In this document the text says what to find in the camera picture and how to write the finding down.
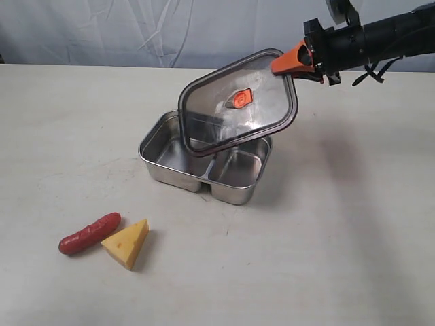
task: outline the table surface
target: table surface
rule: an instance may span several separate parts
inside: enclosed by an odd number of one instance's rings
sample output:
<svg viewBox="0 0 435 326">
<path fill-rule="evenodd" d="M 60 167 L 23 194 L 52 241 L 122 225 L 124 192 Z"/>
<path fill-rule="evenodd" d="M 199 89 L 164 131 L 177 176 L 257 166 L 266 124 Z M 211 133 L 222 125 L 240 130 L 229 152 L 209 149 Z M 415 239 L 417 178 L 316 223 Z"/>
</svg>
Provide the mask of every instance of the table surface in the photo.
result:
<svg viewBox="0 0 435 326">
<path fill-rule="evenodd" d="M 296 81 L 245 206 L 151 179 L 142 138 L 205 70 L 0 65 L 0 324 L 434 325 L 435 75 Z M 59 240 L 105 213 L 135 270 Z"/>
</svg>

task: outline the cheese wedge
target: cheese wedge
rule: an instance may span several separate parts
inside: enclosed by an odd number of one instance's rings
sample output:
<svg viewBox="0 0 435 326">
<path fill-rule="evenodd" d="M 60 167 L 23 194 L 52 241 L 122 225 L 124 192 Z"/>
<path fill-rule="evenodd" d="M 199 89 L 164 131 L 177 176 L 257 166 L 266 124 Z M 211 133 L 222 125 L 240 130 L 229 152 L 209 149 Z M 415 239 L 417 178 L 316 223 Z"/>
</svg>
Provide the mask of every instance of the cheese wedge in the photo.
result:
<svg viewBox="0 0 435 326">
<path fill-rule="evenodd" d="M 147 220 L 143 219 L 111 235 L 101 244 L 118 263 L 132 270 L 149 230 Z"/>
</svg>

